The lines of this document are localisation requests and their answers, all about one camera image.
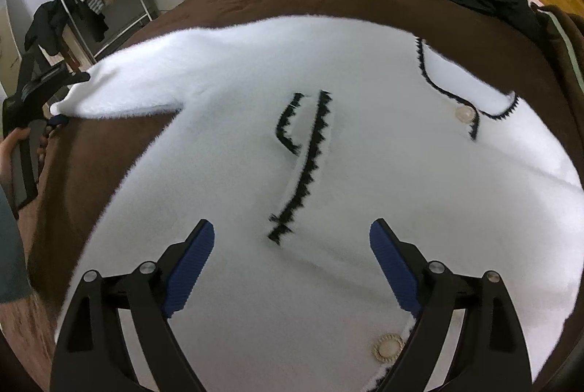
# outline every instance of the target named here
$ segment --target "beige button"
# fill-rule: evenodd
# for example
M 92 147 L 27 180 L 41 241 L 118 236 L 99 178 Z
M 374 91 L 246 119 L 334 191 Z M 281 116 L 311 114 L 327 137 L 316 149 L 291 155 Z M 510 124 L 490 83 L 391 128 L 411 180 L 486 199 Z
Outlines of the beige button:
M 475 112 L 472 107 L 461 105 L 458 109 L 456 109 L 454 115 L 456 115 L 456 118 L 459 119 L 462 123 L 471 123 L 477 116 L 477 112 Z
M 404 349 L 404 340 L 399 334 L 388 333 L 373 345 L 373 355 L 379 362 L 393 362 Z

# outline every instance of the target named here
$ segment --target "brown bedspread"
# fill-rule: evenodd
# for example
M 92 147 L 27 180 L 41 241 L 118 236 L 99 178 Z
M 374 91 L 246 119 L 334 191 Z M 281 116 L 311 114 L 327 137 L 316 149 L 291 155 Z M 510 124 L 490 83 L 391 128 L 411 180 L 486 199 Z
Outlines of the brown bedspread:
M 410 31 L 483 81 L 503 92 L 516 91 L 560 140 L 584 179 L 582 140 L 558 72 L 514 28 L 448 0 L 189 0 L 139 31 L 128 45 L 193 26 L 223 27 L 306 14 Z M 126 171 L 171 119 L 72 120 L 50 141 L 41 194 L 20 221 L 38 295 L 0 306 L 0 322 L 11 346 L 45 390 L 56 315 L 87 237 Z M 558 367 L 580 327 L 575 320 L 566 327 L 543 376 Z

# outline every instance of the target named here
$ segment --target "bed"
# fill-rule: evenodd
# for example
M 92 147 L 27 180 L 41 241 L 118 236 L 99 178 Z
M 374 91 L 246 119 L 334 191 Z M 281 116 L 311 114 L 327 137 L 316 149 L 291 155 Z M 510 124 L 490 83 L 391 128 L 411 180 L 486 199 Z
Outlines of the bed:
M 582 18 L 557 8 L 548 10 L 569 28 L 574 44 L 582 40 Z M 577 84 L 573 68 L 566 63 L 561 36 L 553 25 L 548 28 L 551 53 L 546 59 L 505 23 L 446 0 L 188 0 L 142 29 L 127 45 L 183 28 L 219 28 L 306 14 L 410 31 L 500 91 L 516 91 L 560 141 L 584 180 L 582 94 L 573 90 Z M 19 221 L 37 295 L 0 306 L 0 321 L 10 345 L 44 390 L 48 390 L 57 316 L 83 247 L 126 172 L 173 117 L 168 113 L 118 120 L 73 119 L 51 139 L 39 198 L 21 212 Z M 584 326 L 583 307 L 579 299 L 536 385 L 543 385 L 572 349 Z

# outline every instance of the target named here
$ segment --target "finger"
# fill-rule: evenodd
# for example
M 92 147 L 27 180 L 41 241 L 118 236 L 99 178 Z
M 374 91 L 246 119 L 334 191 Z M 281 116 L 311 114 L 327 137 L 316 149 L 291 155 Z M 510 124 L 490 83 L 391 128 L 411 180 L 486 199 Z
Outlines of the finger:
M 29 135 L 29 128 L 15 128 L 8 134 L 2 143 L 0 143 L 0 154 L 6 155 L 12 153 L 16 144 L 22 140 L 26 140 Z

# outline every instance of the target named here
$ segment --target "silver screw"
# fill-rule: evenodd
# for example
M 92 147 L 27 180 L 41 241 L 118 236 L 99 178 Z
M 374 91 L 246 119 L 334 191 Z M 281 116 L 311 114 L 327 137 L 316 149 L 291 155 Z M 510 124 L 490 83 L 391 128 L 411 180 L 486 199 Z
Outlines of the silver screw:
M 430 265 L 428 267 L 430 271 L 433 273 L 444 273 L 445 270 L 444 264 L 437 261 L 430 262 Z
M 142 265 L 140 265 L 139 269 L 140 273 L 148 275 L 149 273 L 152 273 L 154 270 L 156 270 L 156 264 L 154 262 L 144 262 Z
M 500 275 L 497 272 L 494 272 L 492 270 L 489 270 L 487 272 L 487 279 L 489 281 L 492 281 L 493 283 L 497 283 L 499 280 L 501 280 Z
M 97 272 L 95 270 L 90 270 L 88 272 L 85 272 L 83 275 L 83 280 L 86 281 L 87 283 L 91 283 L 96 278 L 97 278 Z

